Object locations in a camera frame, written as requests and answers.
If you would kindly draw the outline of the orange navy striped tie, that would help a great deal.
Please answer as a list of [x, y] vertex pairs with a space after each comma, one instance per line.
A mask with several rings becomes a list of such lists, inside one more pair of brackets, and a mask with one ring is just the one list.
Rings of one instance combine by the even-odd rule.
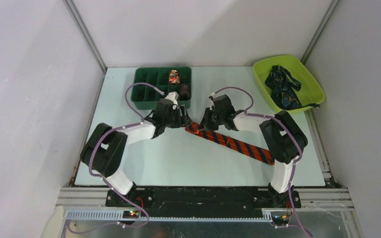
[[275, 160], [272, 158], [270, 152], [267, 149], [245, 143], [243, 141], [220, 134], [215, 131], [199, 130], [198, 126], [199, 124], [192, 122], [189, 126], [185, 128], [185, 130], [200, 138], [222, 145], [265, 164], [271, 166], [275, 164]]

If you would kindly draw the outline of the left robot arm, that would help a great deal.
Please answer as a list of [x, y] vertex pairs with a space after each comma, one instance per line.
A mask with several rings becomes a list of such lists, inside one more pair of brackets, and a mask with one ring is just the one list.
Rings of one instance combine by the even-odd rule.
[[100, 123], [84, 145], [80, 159], [89, 168], [89, 173], [100, 177], [118, 194], [118, 201], [132, 206], [137, 193], [132, 190], [134, 182], [121, 168], [125, 148], [131, 144], [157, 138], [167, 128], [181, 128], [191, 125], [187, 109], [174, 100], [162, 98], [156, 108], [141, 121], [118, 127]]

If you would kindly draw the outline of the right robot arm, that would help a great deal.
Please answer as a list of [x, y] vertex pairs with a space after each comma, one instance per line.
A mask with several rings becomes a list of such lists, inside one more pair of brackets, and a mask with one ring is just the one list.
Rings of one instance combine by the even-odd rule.
[[[241, 154], [273, 166], [268, 184], [268, 201], [274, 207], [295, 208], [293, 180], [297, 163], [302, 159], [308, 140], [287, 111], [275, 115], [235, 110], [227, 95], [209, 97], [211, 106], [205, 109], [196, 134]], [[220, 126], [232, 131], [260, 133], [267, 149], [225, 136], [217, 132]]]

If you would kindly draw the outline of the brown patterned rolled tie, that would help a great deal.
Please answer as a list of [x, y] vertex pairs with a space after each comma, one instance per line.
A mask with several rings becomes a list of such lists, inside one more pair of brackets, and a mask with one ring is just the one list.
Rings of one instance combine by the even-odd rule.
[[179, 90], [179, 100], [187, 101], [191, 98], [191, 86], [190, 84], [181, 84]]

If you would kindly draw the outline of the green compartment organizer tray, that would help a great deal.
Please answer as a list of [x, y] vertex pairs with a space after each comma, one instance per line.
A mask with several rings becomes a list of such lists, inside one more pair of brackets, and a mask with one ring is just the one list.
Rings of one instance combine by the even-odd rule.
[[[169, 85], [168, 74], [172, 69], [176, 69], [180, 72], [181, 80], [179, 85]], [[172, 66], [172, 67], [140, 67], [135, 71], [134, 83], [140, 83], [140, 85], [134, 86], [130, 95], [130, 100], [134, 103], [135, 107], [139, 110], [153, 110], [156, 107], [157, 102], [163, 98], [156, 90], [150, 86], [141, 85], [141, 83], [148, 83], [165, 94], [169, 92], [177, 92], [179, 95], [181, 84], [190, 84], [192, 82], [192, 71], [188, 66]], [[180, 101], [179, 105], [184, 105], [187, 109], [191, 107], [191, 98], [187, 101]]]

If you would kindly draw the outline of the navy floral gold tie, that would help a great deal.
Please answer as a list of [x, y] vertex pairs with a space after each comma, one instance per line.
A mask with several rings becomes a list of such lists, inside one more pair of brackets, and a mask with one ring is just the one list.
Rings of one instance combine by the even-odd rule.
[[319, 108], [320, 104], [311, 103], [302, 105], [296, 91], [300, 91], [302, 84], [295, 79], [284, 67], [274, 65], [265, 80], [265, 85], [272, 90], [273, 102], [283, 110], [295, 110], [306, 107]]

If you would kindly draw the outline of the lime green plastic bin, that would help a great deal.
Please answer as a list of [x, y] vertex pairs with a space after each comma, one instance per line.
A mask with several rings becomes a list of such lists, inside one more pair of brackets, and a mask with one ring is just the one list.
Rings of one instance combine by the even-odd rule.
[[292, 55], [273, 56], [257, 61], [253, 65], [254, 80], [273, 112], [277, 113], [282, 110], [271, 97], [272, 89], [265, 84], [274, 66], [285, 68], [291, 73], [293, 78], [301, 83], [301, 89], [299, 91], [296, 90], [295, 94], [303, 107], [289, 110], [288, 112], [291, 115], [301, 114], [311, 109], [311, 104], [321, 104], [325, 100], [323, 89], [298, 58]]

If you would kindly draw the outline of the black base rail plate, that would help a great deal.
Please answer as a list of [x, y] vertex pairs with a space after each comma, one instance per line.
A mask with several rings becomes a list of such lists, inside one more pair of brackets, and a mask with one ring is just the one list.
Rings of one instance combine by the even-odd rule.
[[125, 197], [151, 218], [261, 218], [266, 208], [301, 207], [297, 191], [270, 186], [134, 186]]

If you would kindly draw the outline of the left corner aluminium post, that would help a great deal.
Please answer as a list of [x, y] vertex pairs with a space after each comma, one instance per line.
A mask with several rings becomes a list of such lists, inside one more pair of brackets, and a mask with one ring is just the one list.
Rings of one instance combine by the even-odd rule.
[[64, 4], [67, 7], [67, 10], [69, 14], [71, 15], [74, 23], [76, 24], [80, 34], [82, 35], [83, 39], [85, 40], [86, 45], [88, 46], [89, 50], [91, 51], [94, 59], [96, 60], [98, 66], [102, 70], [103, 73], [107, 72], [107, 66], [103, 60], [103, 57], [101, 56], [97, 45], [95, 41], [93, 40], [84, 20], [81, 16], [75, 2], [73, 0], [63, 0]]

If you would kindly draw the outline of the corner aluminium post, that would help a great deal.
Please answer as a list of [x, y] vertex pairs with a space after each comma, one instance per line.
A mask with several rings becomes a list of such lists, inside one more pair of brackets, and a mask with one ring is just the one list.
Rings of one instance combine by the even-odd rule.
[[315, 33], [313, 34], [313, 36], [312, 36], [312, 38], [308, 44], [308, 47], [306, 48], [306, 50], [305, 50], [305, 52], [301, 58], [302, 64], [306, 64], [308, 62], [312, 52], [315, 49], [315, 46], [317, 45], [320, 37], [324, 33], [329, 21], [331, 20], [334, 12], [338, 8], [340, 2], [341, 2], [340, 0], [332, 0], [331, 1], [330, 5], [327, 8], [322, 20], [320, 21]]
[[73, 0], [63, 0], [64, 4], [67, 7], [67, 10], [69, 14], [71, 15], [74, 23], [76, 24], [80, 34], [82, 35], [83, 39], [85, 40], [86, 45], [88, 46], [89, 50], [91, 51], [94, 59], [96, 60], [98, 66], [102, 70], [103, 73], [107, 72], [107, 66], [103, 60], [103, 57], [101, 56], [97, 45], [95, 41], [93, 40], [84, 20], [81, 16], [75, 2]]

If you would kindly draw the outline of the right corner aluminium post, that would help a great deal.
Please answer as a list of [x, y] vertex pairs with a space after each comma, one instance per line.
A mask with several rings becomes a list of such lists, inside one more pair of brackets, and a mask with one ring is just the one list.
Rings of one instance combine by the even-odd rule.
[[305, 50], [305, 52], [301, 58], [302, 64], [306, 64], [308, 62], [312, 52], [315, 49], [315, 46], [317, 45], [320, 37], [324, 33], [329, 21], [331, 20], [334, 12], [338, 8], [340, 2], [341, 2], [340, 0], [332, 0], [331, 1], [330, 5], [327, 8], [322, 20], [320, 21], [315, 33], [313, 34], [313, 36], [312, 36], [312, 38], [308, 44], [308, 47], [306, 48], [306, 50]]

